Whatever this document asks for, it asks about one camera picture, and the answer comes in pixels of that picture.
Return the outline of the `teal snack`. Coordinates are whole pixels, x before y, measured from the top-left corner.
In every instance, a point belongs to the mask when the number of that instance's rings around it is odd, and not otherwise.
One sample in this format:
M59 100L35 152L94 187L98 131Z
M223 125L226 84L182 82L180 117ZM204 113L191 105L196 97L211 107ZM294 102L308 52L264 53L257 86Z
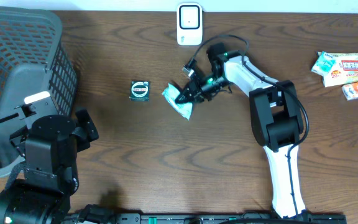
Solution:
M166 89L162 92L162 95L166 99L166 101L172 106L172 108L178 112L185 119L189 120L191 117L193 104L192 103L176 103L175 100L179 96L180 91L174 87L172 84L168 84Z

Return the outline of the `black round-label item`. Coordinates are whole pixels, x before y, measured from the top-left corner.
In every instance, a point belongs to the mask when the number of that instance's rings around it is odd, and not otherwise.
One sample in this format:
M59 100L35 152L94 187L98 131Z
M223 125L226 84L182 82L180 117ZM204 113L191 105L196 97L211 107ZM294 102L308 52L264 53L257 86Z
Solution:
M131 81L131 101L149 101L150 82L149 81Z

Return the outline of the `teal tissue pack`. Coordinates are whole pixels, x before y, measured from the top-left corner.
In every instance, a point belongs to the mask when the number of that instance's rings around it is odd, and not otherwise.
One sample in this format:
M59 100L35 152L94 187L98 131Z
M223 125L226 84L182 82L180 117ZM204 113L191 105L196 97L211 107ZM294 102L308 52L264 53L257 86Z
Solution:
M336 63L336 56L327 52L318 52L318 58L311 68L313 73L326 76Z

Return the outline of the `orange juice carton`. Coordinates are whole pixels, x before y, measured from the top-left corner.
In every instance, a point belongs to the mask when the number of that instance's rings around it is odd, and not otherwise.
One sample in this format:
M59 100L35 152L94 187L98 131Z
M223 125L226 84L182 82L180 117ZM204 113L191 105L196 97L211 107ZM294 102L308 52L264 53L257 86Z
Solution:
M346 100L358 99L358 82L343 85L342 91Z

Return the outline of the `yellow snack bag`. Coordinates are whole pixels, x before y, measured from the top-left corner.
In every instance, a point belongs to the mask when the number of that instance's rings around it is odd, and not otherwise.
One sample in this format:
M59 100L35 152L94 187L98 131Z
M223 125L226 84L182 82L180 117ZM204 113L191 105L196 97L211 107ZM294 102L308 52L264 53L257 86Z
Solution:
M336 63L323 77L325 87L358 82L358 52L330 53L336 56Z

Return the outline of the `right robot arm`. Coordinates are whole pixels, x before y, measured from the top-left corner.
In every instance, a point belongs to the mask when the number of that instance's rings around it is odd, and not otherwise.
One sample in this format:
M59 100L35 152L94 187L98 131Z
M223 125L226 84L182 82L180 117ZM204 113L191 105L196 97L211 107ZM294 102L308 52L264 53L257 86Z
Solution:
M273 210L280 218L299 217L306 206L301 196L298 151L308 134L308 118L294 84L269 77L245 53L228 51L222 43L212 45L207 56L212 70L207 77L194 57L183 66L190 81L175 98L175 104L210 101L229 85L244 92L249 99L252 133L270 167Z

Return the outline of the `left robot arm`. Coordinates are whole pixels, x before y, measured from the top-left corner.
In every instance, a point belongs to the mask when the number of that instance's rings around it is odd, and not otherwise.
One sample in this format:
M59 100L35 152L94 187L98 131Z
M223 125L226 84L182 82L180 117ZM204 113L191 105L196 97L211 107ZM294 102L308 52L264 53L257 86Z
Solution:
M20 106L27 124L10 136L24 161L12 168L0 192L0 223L114 223L113 212L98 205L69 212L79 188L77 153L99 138L88 111L77 110L75 119L36 118L31 106Z

